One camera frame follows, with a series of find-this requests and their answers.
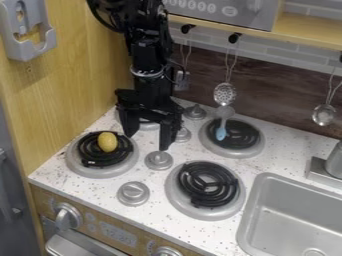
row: oven door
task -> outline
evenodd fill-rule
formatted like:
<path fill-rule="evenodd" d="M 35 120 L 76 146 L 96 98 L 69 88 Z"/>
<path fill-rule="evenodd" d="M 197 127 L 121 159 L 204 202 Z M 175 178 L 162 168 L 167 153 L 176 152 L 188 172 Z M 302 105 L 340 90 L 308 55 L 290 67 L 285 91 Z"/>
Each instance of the oven door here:
<path fill-rule="evenodd" d="M 45 249 L 49 256 L 128 256 L 106 244 L 74 230 L 57 232 L 55 222 L 42 217 Z"/>

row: spoon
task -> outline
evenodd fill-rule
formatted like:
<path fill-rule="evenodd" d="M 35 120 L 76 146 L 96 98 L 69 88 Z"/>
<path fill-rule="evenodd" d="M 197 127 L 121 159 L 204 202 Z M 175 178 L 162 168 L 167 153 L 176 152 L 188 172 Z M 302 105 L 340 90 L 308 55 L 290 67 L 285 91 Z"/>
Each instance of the spoon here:
<path fill-rule="evenodd" d="M 214 89 L 214 100 L 221 105 L 217 109 L 217 116 L 221 118 L 221 125 L 216 130 L 216 139 L 222 141 L 227 136 L 226 122 L 235 114 L 235 110 L 229 107 L 236 99 L 235 87 L 230 83 L 221 83 Z"/>
<path fill-rule="evenodd" d="M 329 92 L 325 104 L 318 105 L 313 113 L 312 120 L 319 126 L 327 126 L 333 122 L 336 116 L 336 109 L 331 106 L 336 91 L 341 87 L 342 81 L 333 89 L 332 80 L 334 78 L 335 69 L 333 70 L 329 79 Z"/>
<path fill-rule="evenodd" d="M 221 117 L 221 124 L 216 130 L 216 139 L 218 141 L 222 141 L 228 135 L 226 130 L 226 122 L 229 118 L 235 115 L 235 110 L 230 106 L 220 106 L 217 109 L 217 115 Z"/>

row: control knob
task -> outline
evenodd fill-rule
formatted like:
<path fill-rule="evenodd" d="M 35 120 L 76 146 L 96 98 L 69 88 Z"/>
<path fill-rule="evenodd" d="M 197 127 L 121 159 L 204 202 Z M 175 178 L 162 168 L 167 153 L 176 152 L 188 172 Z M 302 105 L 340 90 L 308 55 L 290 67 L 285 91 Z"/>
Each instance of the control knob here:
<path fill-rule="evenodd" d="M 68 203 L 59 203 L 55 208 L 55 213 L 57 214 L 55 225 L 60 231 L 77 229 L 83 223 L 80 212 Z"/>
<path fill-rule="evenodd" d="M 153 256 L 183 256 L 179 251 L 168 246 L 158 247 Z"/>

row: hook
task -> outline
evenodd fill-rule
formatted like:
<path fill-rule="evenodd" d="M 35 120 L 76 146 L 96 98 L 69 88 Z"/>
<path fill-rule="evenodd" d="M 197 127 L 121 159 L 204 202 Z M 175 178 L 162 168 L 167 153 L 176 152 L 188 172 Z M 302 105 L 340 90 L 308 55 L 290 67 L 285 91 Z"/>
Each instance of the hook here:
<path fill-rule="evenodd" d="M 234 33 L 234 34 L 231 34 L 231 35 L 228 37 L 229 43 L 235 44 L 235 43 L 240 39 L 240 36 L 242 36 L 241 33 Z"/>
<path fill-rule="evenodd" d="M 189 33 L 189 31 L 190 31 L 192 28 L 194 28 L 194 27 L 196 27 L 196 25 L 186 24 L 186 25 L 183 25 L 183 26 L 181 27 L 181 31 L 182 31 L 183 34 L 187 34 L 187 33 Z"/>

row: metal sink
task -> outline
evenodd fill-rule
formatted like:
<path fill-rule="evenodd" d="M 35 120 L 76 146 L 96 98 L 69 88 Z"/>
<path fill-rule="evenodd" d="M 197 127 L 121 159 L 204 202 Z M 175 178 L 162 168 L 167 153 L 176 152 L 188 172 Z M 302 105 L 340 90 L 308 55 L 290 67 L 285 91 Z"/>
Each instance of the metal sink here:
<path fill-rule="evenodd" d="M 260 174 L 237 242 L 252 256 L 341 256 L 342 197 L 279 175 Z"/>

